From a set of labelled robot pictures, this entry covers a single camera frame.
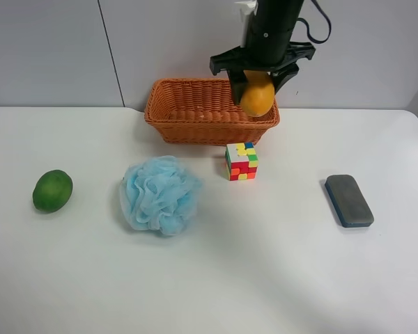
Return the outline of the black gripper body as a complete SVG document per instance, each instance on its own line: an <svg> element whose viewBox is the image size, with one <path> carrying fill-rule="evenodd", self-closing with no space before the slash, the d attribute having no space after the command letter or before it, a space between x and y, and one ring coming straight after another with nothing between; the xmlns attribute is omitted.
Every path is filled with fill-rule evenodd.
<svg viewBox="0 0 418 334"><path fill-rule="evenodd" d="M244 46L210 57L210 71L213 75L243 70L278 72L301 58L312 59L316 48L310 42L292 42L292 32L271 33L250 26Z"/></svg>

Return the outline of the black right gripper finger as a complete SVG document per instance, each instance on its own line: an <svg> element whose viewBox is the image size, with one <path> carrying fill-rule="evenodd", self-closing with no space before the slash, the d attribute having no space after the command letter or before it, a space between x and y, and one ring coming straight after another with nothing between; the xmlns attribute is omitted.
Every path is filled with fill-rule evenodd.
<svg viewBox="0 0 418 334"><path fill-rule="evenodd" d="M278 72L271 72L270 77L274 86L274 92L278 93L279 90L285 85L289 80L295 77L299 72L299 67L297 63L291 63L286 67L283 67Z"/></svg>

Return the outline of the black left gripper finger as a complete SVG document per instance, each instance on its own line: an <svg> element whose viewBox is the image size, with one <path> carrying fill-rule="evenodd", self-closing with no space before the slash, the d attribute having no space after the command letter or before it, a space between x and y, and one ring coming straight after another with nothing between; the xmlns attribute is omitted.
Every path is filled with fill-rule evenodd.
<svg viewBox="0 0 418 334"><path fill-rule="evenodd" d="M231 86L231 97L234 104L240 104L243 93L246 90L248 80L242 70L227 70Z"/></svg>

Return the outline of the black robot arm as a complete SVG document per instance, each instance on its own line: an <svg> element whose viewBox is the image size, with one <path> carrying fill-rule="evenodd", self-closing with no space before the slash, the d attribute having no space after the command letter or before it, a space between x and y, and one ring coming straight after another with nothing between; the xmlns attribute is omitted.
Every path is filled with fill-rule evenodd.
<svg viewBox="0 0 418 334"><path fill-rule="evenodd" d="M242 44L210 57L213 75L227 73L235 105L239 105L248 84L246 70L270 74L274 91L278 92L299 72L298 60L312 59L316 51L312 43L291 41L303 3L257 1L247 15Z"/></svg>

